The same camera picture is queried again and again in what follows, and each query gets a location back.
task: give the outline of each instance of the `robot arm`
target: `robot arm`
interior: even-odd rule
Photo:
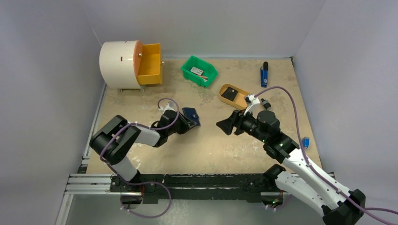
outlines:
[[[156,130],[169,126],[176,116],[177,112],[168,105],[165,107],[160,120],[153,123],[151,128],[142,126],[129,127],[109,146],[103,158],[123,179],[131,181],[139,174],[139,171],[131,164],[127,157],[127,153],[134,143],[159,147],[167,141],[168,136],[174,133],[184,134],[197,125],[196,122],[179,113],[178,119],[172,126]],[[112,137],[127,124],[129,122],[122,116],[117,115],[113,117],[110,122],[91,138],[90,147],[100,155]]]
[[[359,191],[351,191],[340,184],[311,159],[309,164],[299,149],[299,145],[290,137],[281,132],[280,122],[272,111],[264,110],[259,112],[257,118],[253,117],[253,110],[260,104],[254,95],[245,97],[248,107],[245,111],[235,110],[232,115],[216,123],[225,134],[230,135],[236,127],[235,135],[247,133],[264,143],[264,150],[280,164],[288,167],[299,175],[299,178],[292,176],[280,165],[272,166],[266,173],[269,183],[280,190],[292,193],[295,197],[305,202],[316,210],[325,224],[355,224],[363,213],[354,207],[341,193],[346,194],[358,205],[364,207],[365,195]],[[320,179],[310,168],[312,166],[322,177],[339,188],[332,189],[325,181]]]

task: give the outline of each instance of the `orange tray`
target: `orange tray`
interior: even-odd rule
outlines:
[[[228,99],[226,99],[226,98],[221,96],[227,90],[228,87],[231,87],[231,88],[237,90],[237,95],[236,95],[234,101],[230,101],[230,100],[228,100]],[[229,105],[231,105],[231,106],[233,106],[233,107],[235,107],[235,108],[237,108],[239,110],[243,110],[243,109],[245,109],[247,107],[247,103],[245,101],[245,96],[248,95],[248,94],[249,93],[247,91],[242,90],[242,89],[240,89],[238,87],[235,87],[232,84],[226,83],[220,88],[220,91],[218,92],[218,98],[221,101],[223,101],[223,102],[225,102],[225,103],[227,103],[227,104],[229,104]]]

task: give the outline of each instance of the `tan work surface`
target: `tan work surface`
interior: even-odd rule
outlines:
[[[234,107],[218,99],[223,84],[230,83],[249,93],[257,93],[260,86],[260,67],[264,60],[207,60],[218,71],[218,76],[203,88],[185,80],[180,67],[186,60],[165,60],[163,85],[140,90],[108,89],[98,128],[103,127],[115,115],[121,115],[130,122],[150,126],[159,120],[161,111],[156,103],[160,98],[170,97],[179,106],[193,107],[200,117],[200,127],[184,135],[173,134],[159,148],[134,144],[128,153],[133,165],[141,173],[263,173],[276,160],[263,150],[263,143],[247,135],[225,135],[215,124],[228,118]],[[308,121],[306,109],[299,90],[296,75],[290,60],[267,60],[269,63],[268,86],[283,86],[295,100],[301,136],[310,138],[308,156],[321,166],[314,136]],[[281,122],[281,130],[298,142],[293,107],[289,97],[282,90],[270,90],[260,98],[267,99],[271,109]],[[111,171],[92,151],[87,173]]]

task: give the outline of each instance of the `blue marker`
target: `blue marker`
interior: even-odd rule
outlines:
[[[303,137],[303,139],[301,139],[301,142],[303,143],[304,149],[307,149],[310,146],[310,138],[309,137]]]
[[[262,64],[262,67],[260,68],[260,76],[261,76],[261,86],[263,88],[266,88],[268,84],[268,62],[264,62]]]

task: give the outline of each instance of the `white cable clip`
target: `white cable clip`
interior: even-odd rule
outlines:
[[[252,113],[255,110],[255,108],[261,104],[261,101],[259,100],[259,98],[255,97],[254,94],[246,95],[245,101],[247,103],[247,107],[246,107],[244,115],[246,115],[247,113]]]

